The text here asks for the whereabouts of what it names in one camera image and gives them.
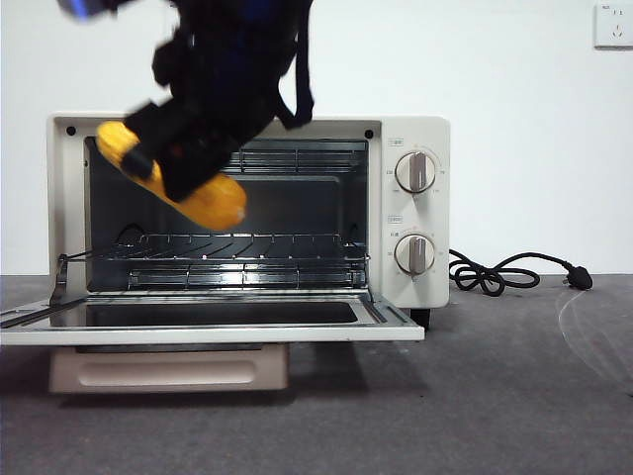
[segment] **oven window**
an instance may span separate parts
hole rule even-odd
[[[52,327],[180,327],[348,324],[343,302],[217,302],[214,304],[83,304],[50,317]]]

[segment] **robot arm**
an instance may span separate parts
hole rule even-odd
[[[80,19],[116,11],[129,1],[58,0]],[[314,101],[308,71],[312,0],[172,3],[180,26],[156,50],[152,65],[156,82],[169,86],[172,98],[160,105],[148,103],[125,118],[125,128],[137,140],[118,151],[116,164],[140,184],[151,179],[157,164],[163,193],[152,191],[175,206],[195,195],[233,151],[275,117],[288,129],[308,123]],[[295,57],[298,106],[293,114],[278,87]]]

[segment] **timer knob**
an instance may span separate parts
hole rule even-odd
[[[423,235],[409,235],[396,244],[394,258],[402,272],[411,276],[420,275],[433,265],[435,249],[433,243]]]
[[[412,151],[396,165],[396,180],[400,187],[411,194],[422,193],[435,181],[435,163],[423,151]]]

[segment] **control panel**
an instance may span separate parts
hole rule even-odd
[[[441,118],[383,123],[382,292],[401,308],[448,302],[450,127]]]

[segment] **oven door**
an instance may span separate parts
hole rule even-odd
[[[367,291],[92,296],[4,312],[2,344],[128,345],[422,340],[400,309]]]

